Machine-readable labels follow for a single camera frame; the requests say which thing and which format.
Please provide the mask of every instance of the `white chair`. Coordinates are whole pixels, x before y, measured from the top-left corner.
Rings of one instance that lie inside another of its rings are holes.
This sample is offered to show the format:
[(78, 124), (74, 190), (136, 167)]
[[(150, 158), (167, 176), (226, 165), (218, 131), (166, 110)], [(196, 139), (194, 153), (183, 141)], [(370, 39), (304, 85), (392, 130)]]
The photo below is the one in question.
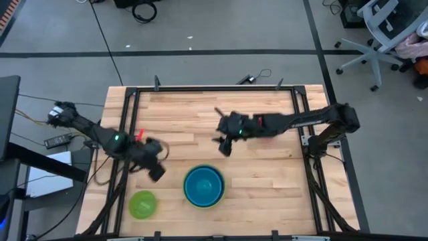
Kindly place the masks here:
[(379, 68), (379, 60), (393, 64), (391, 67), (392, 70), (398, 70), (399, 67), (403, 64), (402, 61), (395, 58), (395, 53), (392, 49), (397, 46), (399, 43), (405, 40), (410, 34), (412, 34), (416, 29), (428, 19), (428, 7), (426, 7), (420, 16), (410, 24), (406, 29), (404, 29), (400, 34), (395, 36), (393, 39), (387, 37), (379, 28), (379, 25), (386, 21), (388, 31), (393, 30), (393, 26), (388, 22), (387, 17), (395, 11), (396, 6), (399, 4), (398, 0), (389, 0), (382, 8), (378, 5), (378, 0), (371, 0), (361, 9), (358, 10), (358, 16), (364, 18), (364, 21), (367, 25), (367, 29), (373, 36), (373, 40), (368, 41), (368, 45), (375, 46), (371, 48), (370, 46), (365, 46), (358, 44), (347, 39), (342, 39), (341, 42), (337, 42), (334, 47), (339, 48), (341, 44), (348, 46), (354, 50), (358, 50), (363, 53), (362, 56), (349, 61), (346, 64), (341, 65), (340, 68), (336, 70), (337, 74), (343, 74), (343, 69), (349, 68), (353, 65), (370, 61), (374, 77), (376, 79), (376, 84), (370, 89), (374, 92), (379, 89), (379, 86), (382, 85), (381, 69)]

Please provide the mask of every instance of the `gray floor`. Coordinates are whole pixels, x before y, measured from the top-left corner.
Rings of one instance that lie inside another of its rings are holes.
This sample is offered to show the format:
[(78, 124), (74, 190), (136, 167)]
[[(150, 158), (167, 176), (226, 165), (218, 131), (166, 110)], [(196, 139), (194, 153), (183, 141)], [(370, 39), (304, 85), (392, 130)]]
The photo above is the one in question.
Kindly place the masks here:
[[(339, 16), (320, 0), (309, 0), (320, 42), (333, 49), (341, 37), (364, 43), (364, 29), (343, 29)], [(158, 17), (141, 25), (112, 0), (95, 5), (100, 25), (112, 51), (161, 50), (315, 50), (303, 0), (164, 0), (157, 3)], [(75, 1), (27, 1), (0, 52), (105, 52), (106, 45), (89, 3)], [(335, 69), (355, 56), (326, 56), (339, 102), (356, 108), (361, 129), (349, 135), (362, 199), (370, 230), (375, 233), (428, 236), (428, 185), (424, 162), (428, 131), (428, 94), (416, 90), (415, 74), (392, 72), (383, 66), (384, 85), (372, 93), (369, 65), (337, 76)], [(234, 84), (246, 74), (272, 69), (260, 84), (324, 84), (317, 55), (218, 55), (115, 57), (125, 85), (151, 85), (153, 76), (162, 84)], [(0, 59), (2, 76), (18, 74), (21, 93), (60, 100), (103, 104), (109, 86), (120, 85), (110, 58)], [(18, 108), (43, 120), (52, 102), (19, 97)], [(79, 106), (79, 112), (97, 121), (102, 109)], [(34, 141), (64, 133), (39, 127), (16, 116), (13, 132)], [(12, 141), (43, 154), (63, 151), (12, 136)], [(77, 150), (82, 142), (70, 146)], [(73, 204), (32, 212), (29, 232), (39, 234), (53, 226)], [(71, 236), (76, 229), (79, 206), (45, 239)], [(45, 217), (48, 221), (40, 222)], [(16, 240), (11, 234), (10, 240)]]

